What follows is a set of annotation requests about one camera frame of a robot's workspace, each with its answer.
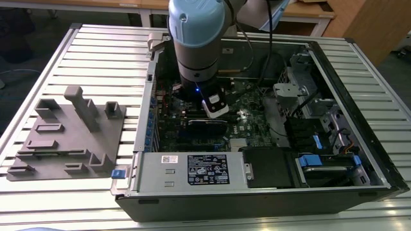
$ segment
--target white sticker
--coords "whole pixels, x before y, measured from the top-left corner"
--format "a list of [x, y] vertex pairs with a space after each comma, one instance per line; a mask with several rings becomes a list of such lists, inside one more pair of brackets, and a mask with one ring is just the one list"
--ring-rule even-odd
[[179, 163], [178, 155], [163, 155], [162, 156], [162, 164], [177, 164]]
[[119, 5], [121, 6], [129, 6], [129, 7], [138, 7], [138, 4], [125, 4], [125, 3], [121, 3]]

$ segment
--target blue latch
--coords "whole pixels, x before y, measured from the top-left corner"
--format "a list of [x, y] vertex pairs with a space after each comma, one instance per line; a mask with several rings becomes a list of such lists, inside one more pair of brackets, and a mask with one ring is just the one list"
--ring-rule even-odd
[[361, 165], [361, 157], [358, 155], [355, 155], [353, 157], [353, 160], [354, 160], [355, 166], [359, 166]]
[[113, 170], [111, 179], [126, 179], [126, 170]]
[[319, 155], [303, 155], [298, 160], [302, 167], [323, 165]]

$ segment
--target wooden table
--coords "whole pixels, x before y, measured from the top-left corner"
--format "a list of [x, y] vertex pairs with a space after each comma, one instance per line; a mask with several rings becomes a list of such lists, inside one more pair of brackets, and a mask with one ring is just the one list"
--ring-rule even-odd
[[[169, 2], [170, 0], [142, 0], [141, 8], [150, 12], [149, 15], [169, 14]], [[318, 3], [297, 2], [286, 8], [281, 21], [315, 24], [311, 36], [321, 37], [333, 18], [335, 18], [335, 13], [323, 11]]]
[[[138, 13], [143, 27], [153, 27], [151, 15], [169, 14], [170, 0], [3, 0], [0, 6], [35, 8], [49, 10], [95, 11], [114, 13]], [[318, 3], [297, 2], [289, 5], [283, 22], [302, 22], [315, 24], [311, 36], [321, 37], [334, 12], [323, 11]]]

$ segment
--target wire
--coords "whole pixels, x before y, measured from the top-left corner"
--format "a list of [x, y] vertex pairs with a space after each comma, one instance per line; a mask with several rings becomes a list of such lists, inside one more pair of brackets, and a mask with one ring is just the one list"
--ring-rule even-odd
[[335, 137], [334, 137], [333, 142], [331, 142], [331, 146], [330, 146], [330, 148], [329, 148], [329, 155], [322, 155], [322, 156], [334, 155], [334, 154], [333, 154], [334, 145], [335, 145], [337, 139], [338, 139], [338, 137], [339, 137], [339, 134], [341, 134], [345, 130], [349, 131], [349, 129], [346, 129], [346, 128], [341, 128], [341, 129], [337, 131]]
[[277, 134], [277, 135], [279, 135], [279, 136], [283, 136], [283, 137], [286, 137], [286, 138], [289, 138], [289, 136], [286, 136], [286, 135], [283, 135], [282, 133], [279, 133], [273, 127], [271, 127], [271, 125], [267, 123], [267, 125], [269, 125], [269, 127], [270, 127], [270, 129], [271, 129], [271, 131]]
[[266, 0], [266, 2], [267, 2], [267, 13], [269, 13], [269, 21], [270, 21], [269, 56], [267, 56], [267, 61], [266, 61], [263, 71], [262, 71], [259, 79], [257, 81], [257, 86], [259, 86], [262, 81], [265, 80], [265, 74], [266, 74], [266, 71], [267, 71], [267, 67], [269, 67], [269, 63], [270, 63], [270, 59], [271, 59], [271, 53], [273, 53], [273, 13], [271, 13], [270, 0]]
[[251, 65], [253, 65], [253, 63], [254, 63], [254, 61], [255, 61], [255, 50], [253, 49], [253, 45], [251, 45], [250, 38], [249, 38], [249, 36], [247, 36], [247, 34], [246, 34], [246, 31], [245, 31], [243, 28], [241, 27], [239, 22], [235, 21], [235, 24], [237, 24], [237, 26], [238, 26], [241, 32], [243, 33], [243, 35], [245, 35], [245, 37], [246, 37], [246, 40], [247, 40], [247, 43], [249, 43], [249, 47], [250, 47], [250, 51], [251, 51], [251, 60], [250, 60], [250, 64], [249, 64], [249, 65], [245, 67], [245, 69], [242, 70], [242, 72], [246, 72], [246, 71], [249, 71], [249, 69], [251, 68]]
[[307, 103], [310, 103], [310, 101], [314, 99], [318, 93], [321, 93], [319, 89], [317, 89], [315, 92], [307, 97], [305, 102], [301, 105], [298, 105], [297, 109], [291, 113], [291, 117], [294, 117], [295, 113], [307, 105]]
[[350, 145], [343, 149], [342, 153], [347, 154], [349, 149], [354, 147], [354, 141], [350, 136], [346, 136], [347, 140], [350, 140]]
[[17, 69], [17, 70], [10, 70], [10, 71], [3, 71], [3, 72], [0, 72], [0, 75], [3, 75], [3, 74], [6, 74], [6, 73], [10, 73], [10, 72], [14, 72], [14, 71], [31, 71], [31, 72], [37, 72], [37, 73], [42, 74], [42, 72], [38, 71], [38, 70], [31, 70], [31, 69]]

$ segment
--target black cable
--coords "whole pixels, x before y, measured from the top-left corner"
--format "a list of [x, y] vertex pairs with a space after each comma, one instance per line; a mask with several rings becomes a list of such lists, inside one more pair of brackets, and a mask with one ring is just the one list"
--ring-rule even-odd
[[243, 35], [245, 35], [245, 37], [246, 37], [246, 40], [247, 40], [247, 43], [249, 43], [249, 47], [250, 47], [250, 51], [251, 51], [251, 60], [250, 60], [250, 64], [249, 64], [249, 65], [246, 66], [246, 68], [242, 70], [242, 72], [246, 72], [246, 71], [249, 71], [249, 69], [251, 68], [251, 65], [253, 65], [253, 63], [254, 63], [254, 61], [255, 61], [255, 50], [253, 49], [253, 45], [251, 45], [250, 38], [249, 38], [249, 36], [247, 36], [247, 34], [246, 34], [246, 31], [245, 31], [243, 28], [241, 27], [239, 22], [235, 21], [235, 24], [237, 24], [237, 26], [238, 26], [241, 32], [243, 33]]
[[270, 59], [271, 59], [271, 51], [273, 51], [273, 12], [271, 12], [271, 3], [270, 0], [266, 0], [267, 2], [267, 13], [269, 13], [269, 22], [270, 22], [270, 41], [269, 41], [269, 56], [267, 56], [267, 61], [266, 61], [266, 65], [262, 71], [262, 74], [259, 76], [258, 82], [257, 82], [257, 86], [259, 87], [262, 81], [265, 80], [265, 74], [267, 71], [267, 67], [270, 64]]
[[286, 138], [289, 138], [289, 136], [286, 136], [286, 135], [283, 135], [282, 133], [279, 133], [271, 126], [270, 126], [270, 124], [267, 123], [267, 125], [269, 125], [269, 127], [270, 127], [270, 129], [271, 129], [271, 131], [277, 134], [277, 135], [279, 135], [279, 136], [283, 136], [283, 137], [286, 137]]
[[318, 95], [318, 93], [321, 93], [319, 89], [317, 89], [315, 92], [305, 100], [305, 102], [301, 105], [298, 105], [297, 109], [291, 113], [291, 117], [294, 117], [295, 113], [307, 105], [307, 103], [310, 103], [310, 101], [314, 99], [314, 97]]

